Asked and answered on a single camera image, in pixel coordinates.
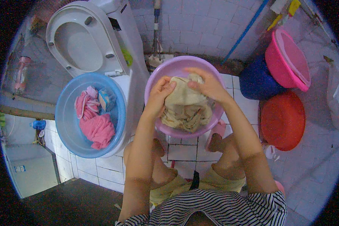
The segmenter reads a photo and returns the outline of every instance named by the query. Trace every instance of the pink towel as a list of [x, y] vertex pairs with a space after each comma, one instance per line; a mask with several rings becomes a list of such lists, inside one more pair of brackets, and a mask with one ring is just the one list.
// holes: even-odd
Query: pink towel
[[92, 148], [100, 150], [109, 145], [115, 135], [114, 125], [109, 114], [98, 115], [98, 92], [89, 86], [77, 97], [74, 108], [83, 134], [92, 141]]

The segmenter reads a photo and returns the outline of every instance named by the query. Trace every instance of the striped shirt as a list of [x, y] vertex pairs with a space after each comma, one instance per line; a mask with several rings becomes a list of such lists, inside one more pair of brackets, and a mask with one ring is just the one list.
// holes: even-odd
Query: striped shirt
[[121, 225], [185, 225], [195, 212], [203, 212], [214, 225], [284, 225], [287, 207], [282, 192], [254, 193], [194, 189], [173, 196], [150, 215], [136, 215]]

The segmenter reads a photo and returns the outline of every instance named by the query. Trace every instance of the label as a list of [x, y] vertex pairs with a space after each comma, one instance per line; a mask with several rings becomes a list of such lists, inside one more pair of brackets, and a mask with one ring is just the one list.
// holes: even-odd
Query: label
[[14, 166], [15, 172], [25, 172], [25, 166]]

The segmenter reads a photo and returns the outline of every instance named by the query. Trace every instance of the knee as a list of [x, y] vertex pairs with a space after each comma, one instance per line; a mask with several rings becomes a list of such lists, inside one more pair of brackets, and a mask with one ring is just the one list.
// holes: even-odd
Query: knee
[[124, 165], [127, 165], [127, 159], [128, 159], [129, 153], [131, 152], [132, 145], [133, 145], [133, 141], [127, 144], [127, 146], [124, 148], [124, 152], [123, 152]]

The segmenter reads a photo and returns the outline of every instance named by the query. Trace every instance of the drain pipe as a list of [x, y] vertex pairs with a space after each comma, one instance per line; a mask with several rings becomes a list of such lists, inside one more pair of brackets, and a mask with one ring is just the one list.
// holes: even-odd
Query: drain pipe
[[158, 17], [161, 9], [161, 0], [154, 1], [154, 34], [153, 34], [153, 45], [152, 54], [154, 57], [157, 56], [157, 45], [158, 45]]
[[269, 0], [264, 0], [261, 4], [261, 6], [259, 7], [259, 9], [257, 10], [257, 12], [255, 13], [255, 15], [253, 16], [253, 18], [251, 19], [250, 23], [247, 25], [246, 29], [244, 30], [244, 32], [241, 34], [241, 36], [239, 37], [239, 39], [237, 40], [237, 42], [235, 43], [235, 45], [232, 47], [232, 49], [230, 50], [230, 52], [228, 52], [228, 54], [226, 55], [225, 59], [221, 62], [220, 65], [223, 65], [227, 59], [230, 57], [231, 53], [233, 53], [233, 51], [235, 50], [235, 48], [239, 45], [239, 43], [242, 41], [242, 39], [245, 37], [246, 33], [249, 31], [250, 27], [254, 24], [255, 20], [258, 18], [258, 16], [260, 15], [260, 13], [262, 12], [262, 10], [264, 9], [264, 7], [267, 5], [267, 3], [269, 2]]

